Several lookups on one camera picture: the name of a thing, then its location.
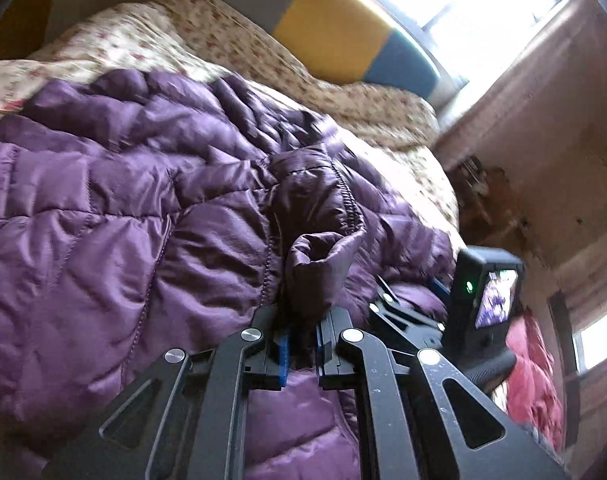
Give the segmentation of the pink ruffled cloth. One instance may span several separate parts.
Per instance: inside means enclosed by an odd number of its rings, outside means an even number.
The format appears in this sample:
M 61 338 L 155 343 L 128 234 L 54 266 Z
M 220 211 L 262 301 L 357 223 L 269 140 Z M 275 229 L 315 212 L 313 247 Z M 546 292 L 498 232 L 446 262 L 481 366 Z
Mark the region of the pink ruffled cloth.
M 537 428 L 556 452 L 564 441 L 564 410 L 554 385 L 554 359 L 529 309 L 513 319 L 506 344 L 516 356 L 507 379 L 507 414 Z

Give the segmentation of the purple quilted down jacket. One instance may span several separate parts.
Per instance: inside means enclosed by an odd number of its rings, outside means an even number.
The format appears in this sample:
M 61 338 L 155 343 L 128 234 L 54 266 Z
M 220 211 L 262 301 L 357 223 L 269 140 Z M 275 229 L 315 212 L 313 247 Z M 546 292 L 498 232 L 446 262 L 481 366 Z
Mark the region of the purple quilted down jacket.
M 454 257 L 338 125 L 259 96 L 113 70 L 55 79 L 0 120 L 0 479 L 36 479 L 163 352 L 198 352 L 277 304 L 285 389 L 250 396 L 251 479 L 355 479 L 349 391 L 317 387 L 302 330 L 364 326 L 378 280 L 428 314 Z

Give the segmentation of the grey yellow blue headboard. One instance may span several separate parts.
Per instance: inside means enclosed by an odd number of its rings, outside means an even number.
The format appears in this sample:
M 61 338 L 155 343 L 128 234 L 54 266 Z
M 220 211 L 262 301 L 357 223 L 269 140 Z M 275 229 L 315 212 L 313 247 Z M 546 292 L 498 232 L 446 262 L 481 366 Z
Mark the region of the grey yellow blue headboard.
M 437 62 L 375 0 L 221 1 L 268 32 L 314 77 L 407 90 L 436 108 L 452 96 Z

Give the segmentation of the cluttered wooden side table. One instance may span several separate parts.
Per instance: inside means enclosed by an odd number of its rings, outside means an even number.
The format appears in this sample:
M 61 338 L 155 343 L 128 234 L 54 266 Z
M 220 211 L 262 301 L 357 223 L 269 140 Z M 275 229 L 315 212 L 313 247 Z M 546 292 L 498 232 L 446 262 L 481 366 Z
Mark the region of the cluttered wooden side table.
M 448 172 L 459 205 L 460 234 L 467 245 L 498 247 L 522 257 L 530 224 L 501 167 L 486 168 L 471 156 Z

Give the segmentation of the floral quilt bedspread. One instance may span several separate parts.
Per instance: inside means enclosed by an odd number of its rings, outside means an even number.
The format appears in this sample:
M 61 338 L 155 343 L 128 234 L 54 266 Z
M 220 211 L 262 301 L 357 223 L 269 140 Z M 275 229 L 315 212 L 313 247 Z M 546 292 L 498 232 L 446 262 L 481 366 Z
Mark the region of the floral quilt bedspread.
M 461 248 L 459 205 L 431 151 L 438 123 L 416 94 L 317 79 L 282 44 L 221 0 L 120 3 L 69 28 L 23 60 L 0 61 L 0 118 L 46 81 L 89 82 L 113 68 L 167 70 L 198 82 L 236 73 L 261 96 L 331 116 L 343 139 Z

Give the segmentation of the right pink curtain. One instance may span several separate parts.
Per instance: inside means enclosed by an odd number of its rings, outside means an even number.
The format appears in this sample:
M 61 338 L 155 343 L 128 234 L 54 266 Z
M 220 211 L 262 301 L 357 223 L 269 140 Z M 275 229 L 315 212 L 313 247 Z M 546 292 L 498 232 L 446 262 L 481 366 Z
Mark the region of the right pink curtain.
M 469 156 L 496 126 L 522 110 L 566 64 L 585 23 L 587 0 L 564 0 L 501 75 L 468 84 L 442 108 L 433 154 L 445 168 Z

